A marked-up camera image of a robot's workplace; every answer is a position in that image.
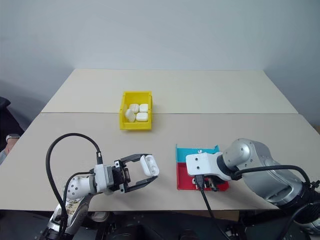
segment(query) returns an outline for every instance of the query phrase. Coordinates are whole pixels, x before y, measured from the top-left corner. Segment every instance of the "white table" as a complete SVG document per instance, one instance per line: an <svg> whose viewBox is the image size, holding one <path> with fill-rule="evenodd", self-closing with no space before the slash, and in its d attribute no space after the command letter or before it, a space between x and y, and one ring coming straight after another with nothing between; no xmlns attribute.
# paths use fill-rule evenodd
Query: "white table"
<svg viewBox="0 0 320 240"><path fill-rule="evenodd" d="M0 190L5 193L1 195L0 209L51 211L55 208L58 203L47 179L45 156L54 139L71 132L79 132L92 137L101 148L105 164L112 164L114 160L130 154L148 152L156 157L160 168L159 177L145 188L126 194L115 192L111 196L104 194L95 196L90 204L91 211L205 210L206 207L199 192L177 190L176 144L186 148L210 148L219 144L220 148L224 149L236 138L249 138L265 143L270 148L273 158L280 163L302 167L311 180L319 178L320 163L317 159L320 156L320 136L303 116L296 112L263 72L137 72L133 70L75 70L43 112L32 122L0 166ZM163 94L165 91L159 88L163 83L157 80L157 76L166 74L176 76L177 82L183 81L181 76L193 76L193 80L189 78L184 85L184 90L187 89L191 94L200 91L194 88L195 81L197 85L202 86L202 93L208 93L208 89L215 86L218 92L225 94L219 95L220 99L217 99L214 94L203 95L199 97L199 100L193 98L193 102L195 99L203 104L207 102L202 110L209 111L210 109L212 112L171 114L171 111L176 111L179 107L174 102L176 96L167 94L167 98L172 100L170 107L159 101L159 99L166 98L161 94L162 91ZM211 75L212 80L202 82L202 78L197 77L197 74L199 76ZM110 75L126 77L122 80L117 78L116 81L106 77ZM134 79L134 77L129 77L131 75L145 75L153 79L153 87L150 83L148 90L153 92L155 106L158 106L155 112L158 111L158 113L153 116L152 131L119 130L119 116L112 110L116 105L119 108L124 86ZM252 78L257 77L258 83L251 86L251 81L242 80L245 75ZM228 91L217 87L223 85L223 81L218 76L225 78L232 76L236 92L245 93L251 89L263 93L257 95L256 101L251 99L247 104L237 104L248 100L246 99L248 95L238 94L236 100L231 95L227 95ZM108 83L112 83L113 87L105 88ZM175 88L171 89L172 92L181 91L180 84L173 86ZM93 89L101 94L92 96ZM116 91L113 89L117 89L119 96L116 97L117 94L114 93ZM85 100L80 97L84 93L88 94L87 99L90 104L85 104ZM69 100L71 94L78 99L79 105ZM281 103L273 105L274 99L278 99L278 102ZM96 112L90 111L90 105L95 105L92 108ZM228 109L227 114L220 106ZM254 109L260 109L260 112L252 113ZM52 174L58 189L61 190L71 174L91 169L96 160L95 149L86 140L70 137L62 141L54 149L51 158ZM146 178L139 163L131 163L128 167L132 182ZM242 180L230 182L230 188L226 192L208 192L207 197L213 210L274 208L250 191Z"/></svg>

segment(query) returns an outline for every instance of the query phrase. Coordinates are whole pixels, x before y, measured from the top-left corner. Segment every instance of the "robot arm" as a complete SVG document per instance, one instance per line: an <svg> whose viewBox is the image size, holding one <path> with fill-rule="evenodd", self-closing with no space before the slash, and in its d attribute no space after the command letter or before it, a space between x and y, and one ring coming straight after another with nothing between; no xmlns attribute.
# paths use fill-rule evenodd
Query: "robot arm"
<svg viewBox="0 0 320 240"><path fill-rule="evenodd" d="M287 214L293 214L303 205L320 200L320 193L314 187L302 182L287 169L247 172L235 177L239 170L280 165L261 142L240 138L223 152L188 155L186 164L191 176L217 176L224 181L242 177L254 193ZM320 234L319 214L320 206L310 205L295 220L310 233Z"/></svg>
<svg viewBox="0 0 320 240"><path fill-rule="evenodd" d="M75 176L72 178L67 188L66 211L67 227L62 240L71 240L80 228L86 217L91 199L100 193L106 195L120 190L122 194L145 187L157 176L138 181L134 186L129 186L130 175L126 166L127 162L137 162L148 154L133 154L114 161L114 166L97 164L87 176ZM59 239L61 228L61 206L58 205L51 216L47 228L40 237L41 240Z"/></svg>

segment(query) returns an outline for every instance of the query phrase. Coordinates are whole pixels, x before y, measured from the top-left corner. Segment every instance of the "yellow plastic bin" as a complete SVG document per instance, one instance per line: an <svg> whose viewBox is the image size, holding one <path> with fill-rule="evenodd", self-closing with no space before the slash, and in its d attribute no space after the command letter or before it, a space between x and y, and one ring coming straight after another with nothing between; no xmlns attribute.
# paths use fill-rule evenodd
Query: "yellow plastic bin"
<svg viewBox="0 0 320 240"><path fill-rule="evenodd" d="M148 104L148 121L128 122L125 113L130 104ZM151 130L152 129L152 93L151 91L125 91L119 112L121 130Z"/></svg>

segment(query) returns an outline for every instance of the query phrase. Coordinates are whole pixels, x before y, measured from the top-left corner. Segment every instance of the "white wall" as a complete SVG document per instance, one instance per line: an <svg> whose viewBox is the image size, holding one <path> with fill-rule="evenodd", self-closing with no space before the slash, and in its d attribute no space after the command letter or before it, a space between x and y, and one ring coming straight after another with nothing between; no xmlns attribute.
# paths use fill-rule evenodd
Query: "white wall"
<svg viewBox="0 0 320 240"><path fill-rule="evenodd" d="M74 68L263 69L320 124L319 0L0 1L0 96L27 122Z"/></svg>

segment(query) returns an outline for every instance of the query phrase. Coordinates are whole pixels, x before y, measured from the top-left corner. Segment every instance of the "wristwatch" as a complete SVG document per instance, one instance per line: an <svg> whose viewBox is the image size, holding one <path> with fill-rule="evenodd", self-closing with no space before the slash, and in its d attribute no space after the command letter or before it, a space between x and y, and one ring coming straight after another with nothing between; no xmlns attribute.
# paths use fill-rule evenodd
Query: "wristwatch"
<svg viewBox="0 0 320 240"><path fill-rule="evenodd" d="M9 139L19 139L19 138L20 138L20 135L19 135L19 134L11 133L11 134L8 134L8 135L5 137L5 141L6 141L6 143L8 143L8 140L9 140Z"/></svg>

